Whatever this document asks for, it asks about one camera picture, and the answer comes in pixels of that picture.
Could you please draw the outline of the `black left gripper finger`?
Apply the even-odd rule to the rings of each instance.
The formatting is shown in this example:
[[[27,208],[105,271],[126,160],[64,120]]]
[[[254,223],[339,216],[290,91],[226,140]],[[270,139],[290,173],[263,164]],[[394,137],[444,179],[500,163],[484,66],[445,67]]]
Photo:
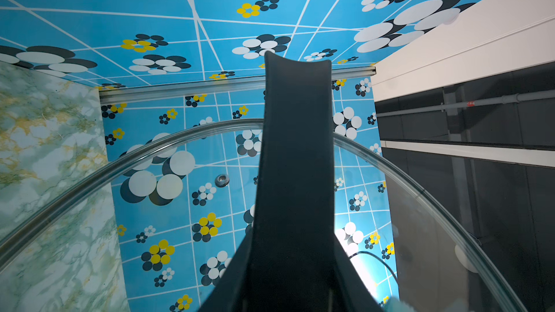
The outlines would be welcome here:
[[[264,57],[252,229],[202,311],[378,311],[334,230],[332,67]]]

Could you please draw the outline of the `glass pot lid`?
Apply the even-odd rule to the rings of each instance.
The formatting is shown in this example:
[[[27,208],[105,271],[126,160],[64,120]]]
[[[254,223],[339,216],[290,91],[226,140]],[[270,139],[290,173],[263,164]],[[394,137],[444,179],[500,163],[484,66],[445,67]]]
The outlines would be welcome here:
[[[252,229],[259,119],[131,147],[1,241],[3,311],[202,311]],[[524,311],[468,232],[425,189],[336,136],[334,230],[380,310]]]

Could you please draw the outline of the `light green microfiber cloth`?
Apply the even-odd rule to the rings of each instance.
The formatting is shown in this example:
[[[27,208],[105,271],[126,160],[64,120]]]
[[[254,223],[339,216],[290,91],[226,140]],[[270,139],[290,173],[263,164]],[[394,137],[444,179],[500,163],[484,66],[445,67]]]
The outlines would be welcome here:
[[[390,298],[382,307],[384,312],[416,312],[414,307],[397,298]]]

